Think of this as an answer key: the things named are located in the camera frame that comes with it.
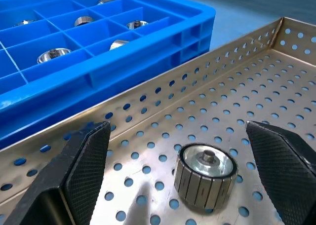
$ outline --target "stainless steel tray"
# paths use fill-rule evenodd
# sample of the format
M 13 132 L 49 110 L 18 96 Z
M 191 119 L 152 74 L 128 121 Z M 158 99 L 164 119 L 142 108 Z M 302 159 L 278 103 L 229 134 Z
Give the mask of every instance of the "stainless steel tray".
M 112 116 L 104 180 L 90 224 L 283 224 L 257 170 L 248 168 L 254 159 L 244 124 L 284 127 L 316 149 L 315 64 L 316 26 L 282 18 L 11 145 L 0 151 L 0 184 L 12 184 L 0 191 L 2 222 L 32 183 L 29 170 L 43 168 L 71 131 Z M 190 142 L 235 155 L 243 181 L 239 178 L 225 209 L 189 209 L 173 188 L 177 150 Z M 40 152 L 45 145 L 50 150 Z M 26 163 L 15 166 L 22 157 Z M 112 200 L 105 199 L 108 192 Z

